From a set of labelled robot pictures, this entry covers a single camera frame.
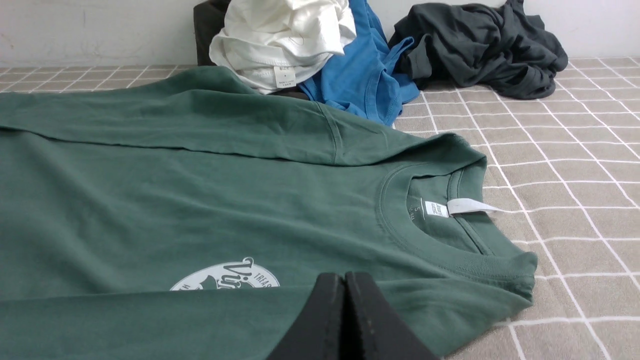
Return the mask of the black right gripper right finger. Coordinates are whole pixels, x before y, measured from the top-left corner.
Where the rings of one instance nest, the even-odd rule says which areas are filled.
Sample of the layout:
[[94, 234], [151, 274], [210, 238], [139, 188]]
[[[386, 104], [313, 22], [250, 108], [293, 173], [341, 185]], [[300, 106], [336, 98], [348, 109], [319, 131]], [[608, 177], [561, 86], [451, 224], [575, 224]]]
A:
[[386, 300], [373, 277], [345, 274], [346, 360], [436, 360]]

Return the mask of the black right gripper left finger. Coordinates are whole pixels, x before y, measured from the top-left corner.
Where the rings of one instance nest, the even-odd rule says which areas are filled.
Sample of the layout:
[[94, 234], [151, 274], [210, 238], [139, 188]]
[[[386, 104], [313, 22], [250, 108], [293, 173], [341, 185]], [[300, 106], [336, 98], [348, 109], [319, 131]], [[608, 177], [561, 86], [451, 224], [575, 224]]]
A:
[[320, 274], [310, 296], [269, 360], [338, 360], [345, 312], [345, 283], [334, 273]]

